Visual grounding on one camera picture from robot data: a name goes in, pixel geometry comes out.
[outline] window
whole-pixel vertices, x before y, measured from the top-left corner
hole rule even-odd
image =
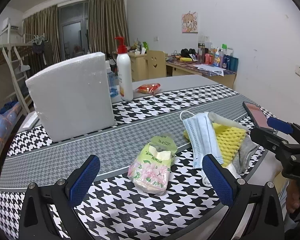
[[[66,60],[88,52],[88,11],[87,1],[59,8],[59,36],[61,58]]]

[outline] snack bag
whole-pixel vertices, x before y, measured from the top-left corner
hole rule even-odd
[[[142,86],[138,87],[137,92],[143,93],[143,94],[156,94],[160,90],[160,84],[154,83],[154,84],[143,84]]]
[[[177,146],[168,135],[154,136],[130,165],[128,178],[144,192],[163,195]]]

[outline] poster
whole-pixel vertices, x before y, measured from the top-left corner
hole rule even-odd
[[[182,15],[182,32],[198,33],[198,13],[188,12]]]

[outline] red pump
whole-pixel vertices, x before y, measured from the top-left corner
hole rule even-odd
[[[124,54],[128,52],[127,46],[124,44],[124,37],[115,37],[115,40],[119,41],[118,54]]]

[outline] houndstooth tablecloth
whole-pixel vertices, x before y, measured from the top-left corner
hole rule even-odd
[[[244,98],[223,85],[212,85],[165,92],[133,102],[120,102],[114,104],[113,109],[118,127],[122,127],[134,122],[138,125],[141,120],[174,113],[192,106],[204,105],[205,108],[213,109],[214,105],[220,105],[226,100],[236,102],[235,100],[240,98],[242,102],[241,97]],[[262,108],[262,111],[267,117],[271,116],[265,109]],[[237,118],[233,119],[237,122],[249,129],[253,128],[247,114],[240,112],[240,116],[236,116],[236,113],[232,113],[229,109],[224,115],[235,116]],[[39,126],[17,134],[8,155],[11,158],[18,155],[26,157],[33,149],[49,148],[54,145],[44,128]],[[243,178],[254,171],[265,152],[259,147],[250,160],[249,169],[241,174]],[[219,204],[213,188],[203,186],[200,171],[192,169],[192,160],[191,147],[176,154],[175,164],[171,167],[170,182],[163,196],[147,194],[135,188],[126,173],[109,175],[108,178],[91,185],[83,202],[75,207],[75,210],[96,239],[148,240],[162,239],[171,235],[180,236],[180,232],[189,229],[195,221],[206,220],[209,214],[213,213],[213,208]],[[9,189],[0,189],[0,227],[13,238],[18,238],[18,220],[25,190],[11,192]],[[68,238],[53,205],[50,206],[50,211],[60,235]]]

